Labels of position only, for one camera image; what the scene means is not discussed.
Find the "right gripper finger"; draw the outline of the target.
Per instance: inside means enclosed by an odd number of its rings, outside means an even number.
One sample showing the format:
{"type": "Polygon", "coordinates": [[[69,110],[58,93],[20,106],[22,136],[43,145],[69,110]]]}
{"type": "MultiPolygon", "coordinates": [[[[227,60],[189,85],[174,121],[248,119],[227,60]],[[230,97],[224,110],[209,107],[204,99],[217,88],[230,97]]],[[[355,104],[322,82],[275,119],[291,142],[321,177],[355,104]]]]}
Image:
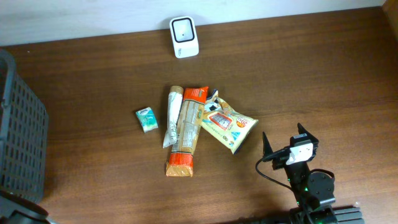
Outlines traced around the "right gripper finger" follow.
{"type": "Polygon", "coordinates": [[[273,154],[273,150],[271,148],[271,145],[269,143],[269,140],[265,134],[265,132],[262,132],[262,140],[263,140],[263,157],[262,157],[262,162],[266,162],[270,159],[270,156],[273,154]]]}
{"type": "Polygon", "coordinates": [[[304,141],[304,140],[309,140],[314,146],[317,146],[319,143],[319,140],[312,135],[309,131],[307,131],[301,123],[297,123],[297,128],[298,128],[298,133],[299,133],[299,137],[298,140],[299,141],[304,141]]]}

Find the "yellow snack chip bag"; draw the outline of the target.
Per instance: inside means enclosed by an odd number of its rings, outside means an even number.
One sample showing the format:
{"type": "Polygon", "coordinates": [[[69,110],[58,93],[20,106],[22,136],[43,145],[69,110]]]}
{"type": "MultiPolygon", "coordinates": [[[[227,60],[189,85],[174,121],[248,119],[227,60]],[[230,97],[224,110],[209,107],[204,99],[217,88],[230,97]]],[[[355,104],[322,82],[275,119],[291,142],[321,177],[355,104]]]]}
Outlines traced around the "yellow snack chip bag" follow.
{"type": "Polygon", "coordinates": [[[259,121],[235,111],[218,90],[206,99],[201,127],[236,154],[259,121]]]}

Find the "orange long pasta packet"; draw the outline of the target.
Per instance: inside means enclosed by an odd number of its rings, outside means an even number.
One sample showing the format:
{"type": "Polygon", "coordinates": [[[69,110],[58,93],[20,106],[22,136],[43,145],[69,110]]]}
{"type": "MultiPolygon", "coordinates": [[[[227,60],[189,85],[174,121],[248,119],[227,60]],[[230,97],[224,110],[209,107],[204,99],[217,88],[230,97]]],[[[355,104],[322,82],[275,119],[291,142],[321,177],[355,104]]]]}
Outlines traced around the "orange long pasta packet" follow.
{"type": "Polygon", "coordinates": [[[177,122],[177,142],[173,144],[165,174],[192,177],[193,155],[197,145],[208,87],[186,88],[177,122]]]}

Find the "white beige tube packet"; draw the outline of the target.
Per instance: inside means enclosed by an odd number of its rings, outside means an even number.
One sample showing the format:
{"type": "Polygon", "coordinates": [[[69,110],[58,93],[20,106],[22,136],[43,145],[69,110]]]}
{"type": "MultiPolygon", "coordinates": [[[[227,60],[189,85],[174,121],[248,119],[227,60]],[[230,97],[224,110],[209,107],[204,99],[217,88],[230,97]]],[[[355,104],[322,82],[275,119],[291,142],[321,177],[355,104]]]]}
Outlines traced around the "white beige tube packet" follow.
{"type": "Polygon", "coordinates": [[[167,130],[165,132],[163,148],[169,147],[177,142],[177,122],[183,99],[183,88],[171,86],[168,96],[167,108],[167,130]]]}

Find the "small green tissue pack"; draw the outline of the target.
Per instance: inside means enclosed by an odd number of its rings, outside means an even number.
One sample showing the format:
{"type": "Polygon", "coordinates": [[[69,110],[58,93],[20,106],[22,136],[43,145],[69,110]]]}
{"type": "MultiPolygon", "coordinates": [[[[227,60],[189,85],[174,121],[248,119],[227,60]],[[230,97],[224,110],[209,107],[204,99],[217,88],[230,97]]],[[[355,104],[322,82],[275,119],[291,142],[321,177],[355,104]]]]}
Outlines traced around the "small green tissue pack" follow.
{"type": "Polygon", "coordinates": [[[146,107],[144,109],[136,111],[136,116],[145,133],[158,128],[158,123],[151,107],[146,107]]]}

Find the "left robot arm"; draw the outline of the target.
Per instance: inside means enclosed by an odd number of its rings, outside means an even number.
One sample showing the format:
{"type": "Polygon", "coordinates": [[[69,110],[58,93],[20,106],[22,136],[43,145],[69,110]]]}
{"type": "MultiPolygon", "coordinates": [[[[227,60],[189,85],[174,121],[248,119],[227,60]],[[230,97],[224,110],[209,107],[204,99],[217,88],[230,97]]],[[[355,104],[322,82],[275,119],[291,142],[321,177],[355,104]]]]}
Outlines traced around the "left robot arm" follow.
{"type": "Polygon", "coordinates": [[[1,224],[51,224],[49,213],[41,206],[1,191],[1,224]]]}

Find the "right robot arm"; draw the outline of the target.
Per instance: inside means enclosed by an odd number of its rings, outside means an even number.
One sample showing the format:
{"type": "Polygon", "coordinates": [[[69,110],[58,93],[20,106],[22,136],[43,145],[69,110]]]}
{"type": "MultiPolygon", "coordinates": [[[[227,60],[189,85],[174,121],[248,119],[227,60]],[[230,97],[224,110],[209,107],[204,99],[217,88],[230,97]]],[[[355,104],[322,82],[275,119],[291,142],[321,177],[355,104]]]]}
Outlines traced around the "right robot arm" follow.
{"type": "Polygon", "coordinates": [[[296,199],[298,207],[290,211],[291,223],[338,223],[331,205],[335,203],[334,173],[324,169],[309,169],[318,149],[319,140],[300,123],[298,135],[290,138],[284,148],[273,151],[265,133],[262,134],[263,157],[256,162],[272,162],[274,170],[285,170],[289,185],[256,171],[267,180],[289,189],[296,199]]]}

